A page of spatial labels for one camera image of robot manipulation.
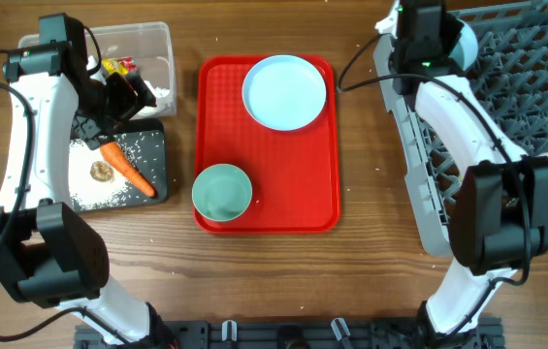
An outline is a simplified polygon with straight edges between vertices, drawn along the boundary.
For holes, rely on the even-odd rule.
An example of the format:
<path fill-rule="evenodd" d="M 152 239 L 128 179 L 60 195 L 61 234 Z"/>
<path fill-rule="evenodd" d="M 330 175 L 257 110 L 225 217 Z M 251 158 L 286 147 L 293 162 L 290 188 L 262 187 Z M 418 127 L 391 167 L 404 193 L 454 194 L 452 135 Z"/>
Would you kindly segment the light blue plate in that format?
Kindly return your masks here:
<path fill-rule="evenodd" d="M 257 62 L 242 83 L 242 102 L 260 125 L 280 132 L 302 129 L 323 111 L 326 82 L 317 68 L 295 55 Z"/>

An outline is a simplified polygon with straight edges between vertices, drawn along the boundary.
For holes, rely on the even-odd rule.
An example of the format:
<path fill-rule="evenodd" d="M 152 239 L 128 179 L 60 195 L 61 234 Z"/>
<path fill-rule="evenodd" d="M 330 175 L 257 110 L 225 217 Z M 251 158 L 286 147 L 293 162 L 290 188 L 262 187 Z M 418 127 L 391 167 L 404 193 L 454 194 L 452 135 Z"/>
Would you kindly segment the mint green bowl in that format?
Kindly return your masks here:
<path fill-rule="evenodd" d="M 208 220 L 228 222 L 243 215 L 253 196 L 248 175 L 232 164 L 215 164 L 202 170 L 192 187 L 192 203 Z"/>

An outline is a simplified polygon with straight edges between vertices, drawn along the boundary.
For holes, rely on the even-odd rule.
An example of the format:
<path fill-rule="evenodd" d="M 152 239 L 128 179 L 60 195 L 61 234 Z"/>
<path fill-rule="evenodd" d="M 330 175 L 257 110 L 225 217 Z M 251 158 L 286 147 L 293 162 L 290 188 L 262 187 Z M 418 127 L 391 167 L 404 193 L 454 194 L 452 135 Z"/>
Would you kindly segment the orange carrot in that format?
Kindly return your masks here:
<path fill-rule="evenodd" d="M 156 196 L 155 189 L 131 164 L 118 143 L 111 142 L 101 145 L 100 153 L 110 165 L 112 165 L 143 194 L 150 198 L 154 198 Z"/>

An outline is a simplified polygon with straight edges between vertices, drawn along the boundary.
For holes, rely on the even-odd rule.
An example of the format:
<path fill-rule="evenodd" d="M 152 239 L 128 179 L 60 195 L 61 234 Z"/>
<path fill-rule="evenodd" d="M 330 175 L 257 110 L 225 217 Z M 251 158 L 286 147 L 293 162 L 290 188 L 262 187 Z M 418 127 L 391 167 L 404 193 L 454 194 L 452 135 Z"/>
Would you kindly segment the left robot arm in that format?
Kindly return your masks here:
<path fill-rule="evenodd" d="M 148 196 L 153 188 L 113 140 L 113 129 L 156 103 L 137 74 L 100 75 L 92 31 L 65 14 L 42 16 L 36 46 L 7 52 L 0 88 L 12 98 L 9 156 L 0 189 L 0 283 L 16 302 L 72 314 L 104 346 L 175 348 L 154 307 L 110 275 L 107 247 L 74 211 L 70 140 L 80 137 Z"/>

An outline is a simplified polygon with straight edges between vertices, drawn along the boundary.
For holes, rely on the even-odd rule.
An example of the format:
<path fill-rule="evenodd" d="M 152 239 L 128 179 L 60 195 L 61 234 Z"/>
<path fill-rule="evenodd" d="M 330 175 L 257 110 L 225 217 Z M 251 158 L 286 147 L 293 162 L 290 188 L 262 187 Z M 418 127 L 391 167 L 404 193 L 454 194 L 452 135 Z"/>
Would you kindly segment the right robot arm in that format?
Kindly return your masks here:
<path fill-rule="evenodd" d="M 493 122 L 463 73 L 478 52 L 442 1 L 401 1 L 389 67 L 393 89 L 437 133 L 463 181 L 449 227 L 454 256 L 422 305 L 426 342 L 471 336 L 499 286 L 522 286 L 548 250 L 548 157 L 530 157 Z"/>

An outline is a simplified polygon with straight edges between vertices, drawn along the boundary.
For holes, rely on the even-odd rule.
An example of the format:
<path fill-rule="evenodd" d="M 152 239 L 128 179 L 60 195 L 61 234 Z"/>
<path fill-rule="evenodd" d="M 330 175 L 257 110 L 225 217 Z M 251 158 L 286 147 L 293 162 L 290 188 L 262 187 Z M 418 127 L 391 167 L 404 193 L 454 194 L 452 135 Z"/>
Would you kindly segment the red wrapper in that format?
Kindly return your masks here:
<path fill-rule="evenodd" d="M 123 66 L 128 72 L 138 71 L 138 67 L 131 56 L 119 59 L 118 63 Z"/>

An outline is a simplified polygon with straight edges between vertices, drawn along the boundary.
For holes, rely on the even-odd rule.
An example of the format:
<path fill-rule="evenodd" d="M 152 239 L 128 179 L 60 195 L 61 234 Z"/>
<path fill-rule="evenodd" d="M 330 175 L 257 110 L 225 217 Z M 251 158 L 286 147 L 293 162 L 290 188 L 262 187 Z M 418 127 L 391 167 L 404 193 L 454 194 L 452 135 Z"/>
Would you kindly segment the white tissue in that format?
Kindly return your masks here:
<path fill-rule="evenodd" d="M 147 118 L 164 116 L 170 110 L 172 106 L 171 92 L 169 89 L 154 87 L 153 95 L 156 99 L 154 107 L 143 107 L 136 115 L 135 118 Z"/>

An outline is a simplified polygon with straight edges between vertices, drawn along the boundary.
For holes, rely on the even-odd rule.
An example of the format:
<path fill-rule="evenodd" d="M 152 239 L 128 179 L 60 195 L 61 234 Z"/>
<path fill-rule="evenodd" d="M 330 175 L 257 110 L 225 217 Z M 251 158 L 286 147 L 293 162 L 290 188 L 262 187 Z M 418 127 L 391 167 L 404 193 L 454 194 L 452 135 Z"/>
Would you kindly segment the yellow candy wrapper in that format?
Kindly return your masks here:
<path fill-rule="evenodd" d="M 124 67 L 119 61 L 114 59 L 103 59 L 102 67 L 108 76 L 114 73 L 118 73 L 122 76 L 126 76 L 129 74 L 129 69 Z"/>

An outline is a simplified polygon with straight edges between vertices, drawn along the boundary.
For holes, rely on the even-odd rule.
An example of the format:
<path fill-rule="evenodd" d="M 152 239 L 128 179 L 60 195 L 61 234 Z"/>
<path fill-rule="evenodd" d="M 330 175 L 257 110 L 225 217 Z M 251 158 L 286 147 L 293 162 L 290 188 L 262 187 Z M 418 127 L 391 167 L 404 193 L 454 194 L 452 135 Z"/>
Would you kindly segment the brown mushroom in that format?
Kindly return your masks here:
<path fill-rule="evenodd" d="M 99 182 L 108 182 L 113 180 L 113 169 L 103 161 L 95 161 L 90 168 L 90 176 Z"/>

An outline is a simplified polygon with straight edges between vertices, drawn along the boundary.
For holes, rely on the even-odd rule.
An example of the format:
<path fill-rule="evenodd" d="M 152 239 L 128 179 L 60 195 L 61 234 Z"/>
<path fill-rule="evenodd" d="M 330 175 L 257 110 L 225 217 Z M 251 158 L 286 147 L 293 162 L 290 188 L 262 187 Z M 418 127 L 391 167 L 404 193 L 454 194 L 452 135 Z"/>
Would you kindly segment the light blue bowl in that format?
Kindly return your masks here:
<path fill-rule="evenodd" d="M 468 71 L 478 56 L 478 41 L 472 28 L 465 22 L 455 46 L 452 48 L 449 57 L 465 72 Z"/>

